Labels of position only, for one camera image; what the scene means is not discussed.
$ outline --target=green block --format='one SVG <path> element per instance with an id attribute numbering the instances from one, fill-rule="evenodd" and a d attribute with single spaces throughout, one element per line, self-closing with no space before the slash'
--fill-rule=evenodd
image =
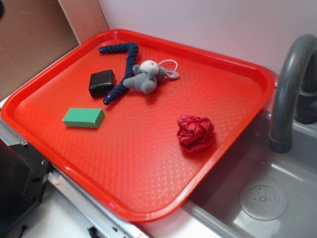
<path id="1" fill-rule="evenodd" d="M 101 109 L 71 108 L 63 122 L 66 126 L 98 128 L 104 118 Z"/>

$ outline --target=sink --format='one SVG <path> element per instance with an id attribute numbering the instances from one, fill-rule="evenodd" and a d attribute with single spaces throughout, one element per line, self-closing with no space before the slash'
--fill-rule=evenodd
<path id="1" fill-rule="evenodd" d="M 189 197 L 222 237 L 316 237 L 317 130 L 294 122 L 292 150 L 276 154 L 269 127 L 261 111 Z"/>

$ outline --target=black cube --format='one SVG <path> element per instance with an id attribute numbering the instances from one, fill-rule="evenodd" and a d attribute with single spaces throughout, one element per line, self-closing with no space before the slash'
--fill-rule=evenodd
<path id="1" fill-rule="evenodd" d="M 89 92 L 92 98 L 105 97 L 114 88 L 115 75 L 111 69 L 92 73 Z"/>

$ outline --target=blue rope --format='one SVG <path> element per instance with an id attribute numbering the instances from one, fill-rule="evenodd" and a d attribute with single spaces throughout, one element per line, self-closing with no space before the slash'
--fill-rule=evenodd
<path id="1" fill-rule="evenodd" d="M 134 42 L 127 42 L 122 44 L 115 44 L 110 46 L 104 46 L 99 48 L 99 53 L 120 53 L 120 52 L 128 52 L 126 58 L 126 67 L 125 67 L 125 74 L 122 81 L 114 87 L 110 92 L 108 92 L 107 96 L 104 98 L 104 104 L 109 105 L 111 102 L 116 100 L 118 97 L 123 95 L 128 88 L 123 86 L 123 81 L 126 78 L 131 78 L 134 76 L 134 72 L 132 70 L 133 66 L 136 64 L 136 57 L 139 52 L 139 46 Z"/>

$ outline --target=plastic tray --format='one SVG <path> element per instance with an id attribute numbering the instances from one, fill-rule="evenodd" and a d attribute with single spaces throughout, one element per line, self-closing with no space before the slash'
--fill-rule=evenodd
<path id="1" fill-rule="evenodd" d="M 105 106 L 91 98 L 90 75 L 112 69 L 120 82 L 126 53 L 101 55 L 98 48 L 129 41 L 140 46 L 138 63 L 173 59 L 180 77 Z M 1 115 L 104 206 L 145 222 L 182 205 L 273 91 L 273 76 L 259 65 L 119 29 L 93 37 L 28 82 Z M 69 108 L 100 108 L 106 117 L 98 129 L 66 127 Z M 181 150 L 182 114 L 211 119 L 216 138 L 209 148 Z"/>

